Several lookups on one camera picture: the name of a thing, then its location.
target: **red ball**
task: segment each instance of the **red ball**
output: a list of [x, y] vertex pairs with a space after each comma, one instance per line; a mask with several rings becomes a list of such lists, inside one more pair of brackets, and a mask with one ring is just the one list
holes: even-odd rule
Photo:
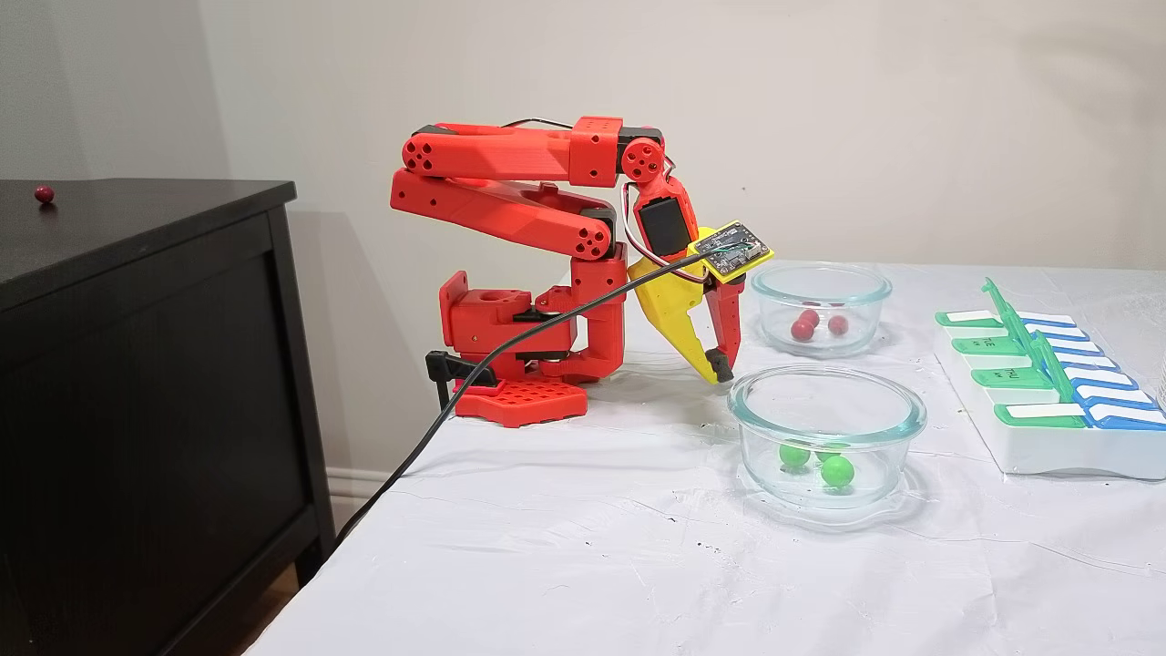
[[829, 327], [830, 333], [834, 333], [835, 336], [845, 336], [847, 331], [850, 330], [850, 322], [847, 320], [845, 316], [836, 313], [830, 317], [830, 320], [826, 323], [826, 326]]
[[814, 327], [817, 327], [817, 324], [822, 322], [822, 317], [819, 316], [817, 311], [813, 309], [805, 309], [802, 310], [801, 316], [798, 317], [798, 320], [805, 320]]
[[799, 318], [789, 326], [789, 334], [793, 336], [795, 341], [808, 343], [814, 338], [814, 324]]

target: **white tablecloth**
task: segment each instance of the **white tablecloth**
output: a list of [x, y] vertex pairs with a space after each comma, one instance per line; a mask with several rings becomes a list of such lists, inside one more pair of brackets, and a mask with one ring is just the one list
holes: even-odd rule
[[[914, 389], [929, 425], [873, 517], [759, 492], [725, 392], [630, 301], [627, 362], [585, 417], [449, 422], [248, 655], [1166, 654], [1166, 487], [1005, 477], [930, 353], [933, 312], [986, 309], [990, 274], [1153, 390], [1166, 271], [876, 267], [894, 291], [844, 364]], [[754, 304], [738, 375], [798, 360]]]

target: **baseboard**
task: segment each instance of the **baseboard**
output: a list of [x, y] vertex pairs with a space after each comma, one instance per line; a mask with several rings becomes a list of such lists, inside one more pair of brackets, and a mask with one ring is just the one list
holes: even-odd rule
[[388, 480], [388, 472], [328, 468], [328, 494], [337, 530]]

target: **dresser top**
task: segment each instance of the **dresser top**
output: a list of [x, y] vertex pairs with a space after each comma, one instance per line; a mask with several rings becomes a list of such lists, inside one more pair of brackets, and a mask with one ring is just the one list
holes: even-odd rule
[[292, 182], [0, 179], [0, 310], [294, 198]]

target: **green ball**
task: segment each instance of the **green ball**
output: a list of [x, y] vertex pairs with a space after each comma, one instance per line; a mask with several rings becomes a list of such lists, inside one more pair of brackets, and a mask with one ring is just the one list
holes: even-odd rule
[[822, 480], [831, 488], [844, 488], [855, 480], [855, 466], [837, 456], [822, 463]]
[[781, 445], [778, 447], [778, 457], [781, 463], [789, 467], [801, 467], [809, 461], [809, 452], [795, 446]]
[[[826, 446], [828, 446], [828, 447], [836, 447], [836, 449], [840, 449], [840, 450], [841, 449], [847, 449], [847, 445], [841, 444], [841, 443], [833, 443], [833, 444], [828, 444]], [[819, 463], [826, 463], [827, 460], [834, 458], [835, 456], [838, 456], [838, 452], [836, 452], [836, 451], [820, 451], [820, 452], [817, 452], [817, 460], [819, 460]]]

